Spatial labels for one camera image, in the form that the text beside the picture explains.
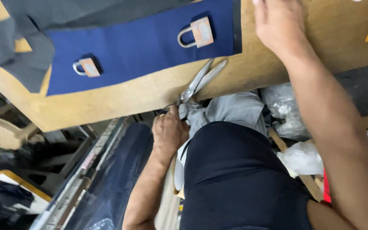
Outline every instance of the light gray pants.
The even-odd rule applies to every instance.
[[[193,138],[194,134],[201,127],[217,121],[231,122],[249,127],[267,137],[262,115],[264,104],[258,97],[258,91],[256,90],[213,98],[206,108],[193,102],[182,104],[179,108],[180,118],[184,114],[183,106],[188,107],[187,124],[190,125],[188,141]],[[174,173],[174,185],[178,191],[184,184],[184,165],[187,159],[187,150],[184,154],[183,150],[188,141],[178,149]]]

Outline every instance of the wooden table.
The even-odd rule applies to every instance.
[[[320,58],[333,72],[368,65],[368,0],[304,0],[308,36]],[[253,5],[242,0],[243,53],[229,63],[198,95],[206,99],[288,81],[281,61],[255,34]],[[158,71],[125,83],[99,89],[45,97],[31,94],[0,68],[0,92],[41,130],[93,123],[155,110],[174,102],[206,63],[201,60]]]

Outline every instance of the blue fabric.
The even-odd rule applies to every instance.
[[[192,21],[208,16],[214,43],[182,48],[177,35]],[[110,86],[196,60],[233,55],[233,0],[198,3],[103,28],[46,32],[55,46],[47,95]],[[191,33],[184,41],[194,38]],[[103,70],[99,77],[80,76],[73,63],[95,56]]]

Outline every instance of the person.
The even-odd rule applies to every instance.
[[[211,122],[187,148],[180,229],[368,230],[368,138],[350,97],[304,33],[298,0],[253,0],[256,33],[285,65],[302,119],[328,174],[332,207],[286,171],[251,127]],[[164,179],[188,126],[171,107],[153,123],[153,150],[131,192],[123,229],[155,229]]]

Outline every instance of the scissors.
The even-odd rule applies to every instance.
[[[190,101],[191,97],[198,91],[200,91],[200,89],[204,87],[209,81],[211,81],[212,78],[215,77],[227,64],[227,60],[224,60],[221,64],[219,64],[217,67],[213,68],[210,72],[207,73],[213,61],[214,59],[208,60],[207,64],[205,64],[202,67],[202,69],[198,72],[194,80],[191,81],[188,88],[184,92],[182,92],[181,95],[178,96],[177,102],[166,106],[163,110],[165,111],[166,108],[171,105],[176,105],[177,107],[180,107],[181,104],[187,104]],[[182,121],[187,120],[188,115],[187,106],[185,106],[184,108],[184,115],[185,115],[184,118],[181,118]]]

